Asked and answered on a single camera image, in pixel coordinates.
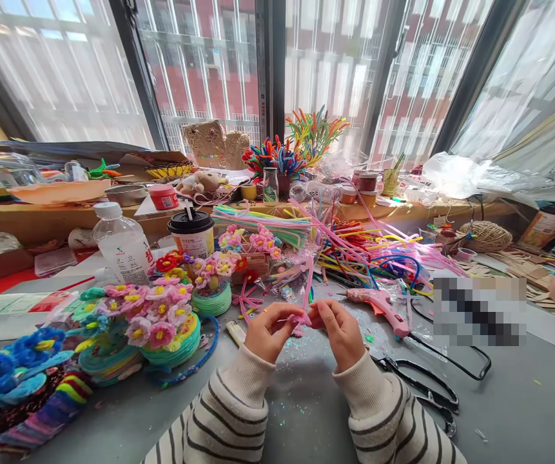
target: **hot glue gun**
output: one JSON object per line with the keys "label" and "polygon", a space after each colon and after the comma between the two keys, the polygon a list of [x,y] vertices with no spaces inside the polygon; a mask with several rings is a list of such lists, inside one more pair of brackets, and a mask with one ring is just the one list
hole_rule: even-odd
{"label": "hot glue gun", "polygon": [[394,311],[391,305],[391,295],[386,290],[348,289],[346,297],[355,303],[368,303],[374,309],[375,316],[385,316],[397,338],[405,338],[411,333],[408,329],[408,322]]}

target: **metal bowl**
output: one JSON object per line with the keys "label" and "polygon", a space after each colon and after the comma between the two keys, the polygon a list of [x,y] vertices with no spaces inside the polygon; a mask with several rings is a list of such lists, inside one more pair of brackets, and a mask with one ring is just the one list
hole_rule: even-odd
{"label": "metal bowl", "polygon": [[109,201],[118,203],[120,206],[133,206],[140,204],[148,195],[144,186],[115,186],[105,191]]}

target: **stuffed toy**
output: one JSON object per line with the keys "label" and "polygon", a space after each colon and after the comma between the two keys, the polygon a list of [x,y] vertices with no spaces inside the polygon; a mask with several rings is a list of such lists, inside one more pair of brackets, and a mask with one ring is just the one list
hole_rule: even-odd
{"label": "stuffed toy", "polygon": [[176,190],[183,195],[195,195],[196,193],[214,192],[220,185],[227,184],[225,177],[211,171],[198,171],[185,177],[177,186]]}

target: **striped sleeve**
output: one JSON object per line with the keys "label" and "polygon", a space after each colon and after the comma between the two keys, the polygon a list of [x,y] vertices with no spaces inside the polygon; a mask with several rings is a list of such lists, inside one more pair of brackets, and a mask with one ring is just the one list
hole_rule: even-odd
{"label": "striped sleeve", "polygon": [[466,464],[406,384],[381,373],[369,355],[334,377],[350,405],[348,425],[362,464]]}
{"label": "striped sleeve", "polygon": [[274,369],[241,347],[232,365],[211,376],[142,464],[259,462],[268,416],[264,392]]}

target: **person's hand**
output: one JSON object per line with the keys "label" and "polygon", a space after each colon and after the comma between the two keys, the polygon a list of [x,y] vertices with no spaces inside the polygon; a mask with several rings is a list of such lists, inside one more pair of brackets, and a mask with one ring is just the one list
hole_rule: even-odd
{"label": "person's hand", "polygon": [[310,307],[312,328],[327,329],[329,333],[329,345],[337,361],[337,371],[350,369],[365,354],[358,322],[335,300],[320,300]]}
{"label": "person's hand", "polygon": [[263,360],[275,364],[286,340],[296,324],[287,321],[288,316],[302,316],[303,310],[289,303],[271,303],[266,312],[261,311],[249,323],[245,346]]}

